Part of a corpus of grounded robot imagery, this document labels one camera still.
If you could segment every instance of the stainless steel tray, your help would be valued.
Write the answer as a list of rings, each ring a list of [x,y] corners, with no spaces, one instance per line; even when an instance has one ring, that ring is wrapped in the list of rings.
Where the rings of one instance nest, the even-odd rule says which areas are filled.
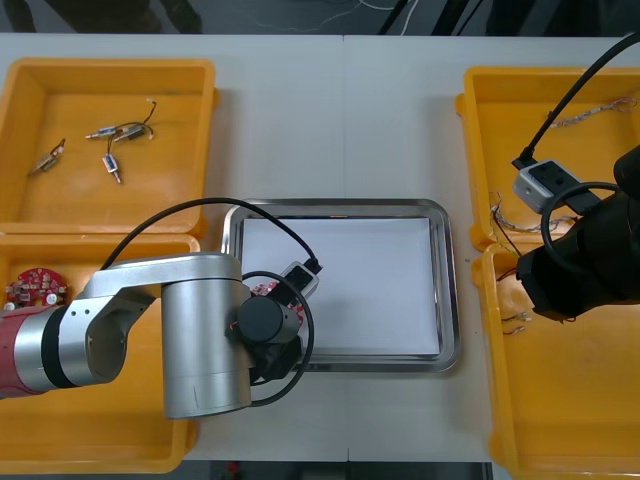
[[[453,249],[449,217],[440,205],[430,200],[387,199],[283,199],[251,200],[251,203],[286,219],[428,218],[440,352],[424,355],[314,354],[310,370],[439,372],[456,362],[460,334]],[[222,251],[239,260],[242,260],[243,222],[247,218],[261,217],[247,209],[234,207],[224,220]]]

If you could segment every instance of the red circuit board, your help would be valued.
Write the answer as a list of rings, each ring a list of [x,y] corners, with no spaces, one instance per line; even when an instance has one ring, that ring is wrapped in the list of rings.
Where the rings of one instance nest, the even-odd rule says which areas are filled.
[[[5,310],[37,305],[63,305],[69,288],[62,275],[48,268],[32,268],[5,288]]]

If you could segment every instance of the yellow plastic tray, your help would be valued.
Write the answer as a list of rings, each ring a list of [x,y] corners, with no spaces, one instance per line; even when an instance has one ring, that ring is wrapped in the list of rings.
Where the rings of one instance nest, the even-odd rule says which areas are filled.
[[[516,478],[640,473],[640,305],[596,308],[575,323],[502,322],[531,312],[515,276],[496,283],[515,264],[494,244],[472,267],[489,344],[492,457]]]
[[[483,250],[496,241],[490,206],[502,196],[502,213],[512,223],[534,226],[540,216],[514,193],[517,170],[511,165],[529,144],[548,113],[583,73],[580,68],[476,67],[467,71],[464,94],[456,99],[462,117],[474,225],[471,240]],[[603,70],[587,83],[561,117],[572,117],[621,97],[640,95],[640,69]],[[584,122],[550,129],[536,149],[536,159],[555,159],[582,181],[613,181],[613,164],[640,143],[640,107],[632,113],[603,112]],[[594,191],[596,195],[608,195]],[[554,215],[570,214],[567,208]],[[564,233],[567,226],[558,228]],[[515,233],[521,242],[539,234]]]
[[[200,198],[209,160],[215,70],[206,60],[27,58],[9,69],[0,100],[0,232],[128,233],[176,203]],[[106,172],[100,127],[149,122],[155,138],[114,144],[123,185]],[[66,138],[58,164],[27,178]],[[201,209],[154,233],[202,233]]]
[[[75,296],[120,236],[0,236],[0,281],[44,266]],[[198,251],[187,235],[143,235],[133,259]],[[0,473],[156,473],[174,469],[193,446],[195,426],[163,412],[160,302],[134,325],[122,373],[110,384],[0,400]]]

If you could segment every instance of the table surface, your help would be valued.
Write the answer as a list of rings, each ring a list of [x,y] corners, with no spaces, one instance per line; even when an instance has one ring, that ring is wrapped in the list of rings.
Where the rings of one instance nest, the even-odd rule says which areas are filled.
[[[210,194],[428,198],[451,217],[462,355],[442,374],[309,373],[283,400],[200,421],[189,459],[489,461],[485,346],[454,98],[472,65],[586,66],[612,39],[0,35],[24,56],[198,57],[217,68]],[[612,65],[638,65],[640,50]],[[280,384],[255,389],[256,397]]]

